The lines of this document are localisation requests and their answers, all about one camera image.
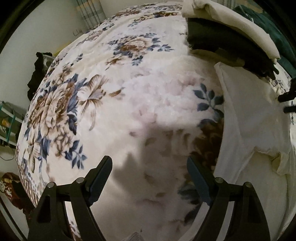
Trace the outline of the red patterned cloth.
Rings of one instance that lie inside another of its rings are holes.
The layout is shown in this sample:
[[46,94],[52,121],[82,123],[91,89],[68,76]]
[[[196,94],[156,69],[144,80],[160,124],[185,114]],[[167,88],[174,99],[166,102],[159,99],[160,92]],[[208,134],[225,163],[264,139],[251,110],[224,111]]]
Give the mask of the red patterned cloth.
[[3,193],[10,203],[23,211],[28,216],[34,205],[25,192],[18,175],[6,172],[1,176],[1,193]]

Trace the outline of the beige folded garment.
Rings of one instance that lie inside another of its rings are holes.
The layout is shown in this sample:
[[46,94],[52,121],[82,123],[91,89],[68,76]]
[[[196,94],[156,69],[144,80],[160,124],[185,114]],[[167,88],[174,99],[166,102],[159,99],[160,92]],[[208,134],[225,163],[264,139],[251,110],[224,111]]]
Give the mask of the beige folded garment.
[[252,39],[273,61],[277,63],[280,53],[270,35],[252,21],[214,1],[183,1],[184,18],[207,19],[241,30]]

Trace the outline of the green striped curtain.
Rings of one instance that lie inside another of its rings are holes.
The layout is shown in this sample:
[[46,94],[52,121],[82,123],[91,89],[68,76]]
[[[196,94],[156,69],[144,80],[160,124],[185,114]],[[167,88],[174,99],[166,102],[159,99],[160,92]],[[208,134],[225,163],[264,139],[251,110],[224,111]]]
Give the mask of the green striped curtain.
[[87,30],[100,25],[106,15],[99,0],[76,0],[76,9],[86,24]]

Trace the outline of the black folded garment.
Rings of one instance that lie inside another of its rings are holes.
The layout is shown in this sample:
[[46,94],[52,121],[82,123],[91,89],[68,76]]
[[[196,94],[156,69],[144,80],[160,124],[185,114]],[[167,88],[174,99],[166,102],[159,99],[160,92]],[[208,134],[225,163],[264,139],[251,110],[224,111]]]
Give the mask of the black folded garment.
[[233,28],[201,18],[188,18],[187,24],[187,41],[193,53],[233,67],[243,67],[258,77],[274,80],[279,73],[257,43]]

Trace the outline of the dark green plush blanket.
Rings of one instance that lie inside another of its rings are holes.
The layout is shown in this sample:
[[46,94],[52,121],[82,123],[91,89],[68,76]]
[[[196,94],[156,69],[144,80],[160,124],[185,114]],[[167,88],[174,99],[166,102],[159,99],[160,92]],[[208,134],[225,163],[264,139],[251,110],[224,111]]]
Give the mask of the dark green plush blanket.
[[278,63],[280,63],[291,78],[295,78],[295,52],[287,38],[271,20],[271,17],[265,13],[257,13],[244,5],[239,5],[233,10],[261,27],[270,35],[280,53]]

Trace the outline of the white small garment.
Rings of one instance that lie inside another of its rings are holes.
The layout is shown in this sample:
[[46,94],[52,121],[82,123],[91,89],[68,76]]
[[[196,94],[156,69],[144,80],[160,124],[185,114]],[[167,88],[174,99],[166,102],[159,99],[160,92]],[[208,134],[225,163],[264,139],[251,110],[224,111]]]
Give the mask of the white small garment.
[[295,214],[295,116],[277,98],[291,75],[276,66],[275,80],[217,63],[207,77],[180,78],[195,97],[195,129],[178,131],[175,149],[232,184],[251,182],[259,196],[270,237],[276,240]]

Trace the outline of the green metal shelf rack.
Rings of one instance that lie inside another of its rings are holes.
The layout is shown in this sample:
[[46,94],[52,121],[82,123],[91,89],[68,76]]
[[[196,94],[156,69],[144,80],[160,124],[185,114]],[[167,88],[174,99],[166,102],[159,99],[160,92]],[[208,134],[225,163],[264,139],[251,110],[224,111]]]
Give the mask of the green metal shelf rack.
[[18,142],[24,115],[15,111],[12,105],[1,100],[1,145],[15,148]]

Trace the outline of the floral plush bed blanket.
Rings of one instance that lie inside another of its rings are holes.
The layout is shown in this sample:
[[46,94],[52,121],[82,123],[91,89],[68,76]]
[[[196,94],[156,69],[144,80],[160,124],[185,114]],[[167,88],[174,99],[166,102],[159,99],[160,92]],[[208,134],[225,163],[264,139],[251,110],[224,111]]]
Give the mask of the floral plush bed blanket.
[[223,62],[190,49],[182,6],[126,8],[55,58],[30,102],[16,148],[34,206],[48,183],[70,184],[110,156],[111,174],[91,206],[107,240],[194,238],[208,206],[187,171],[194,154],[175,149],[178,131],[197,123],[196,98],[182,92],[180,78],[207,77]]

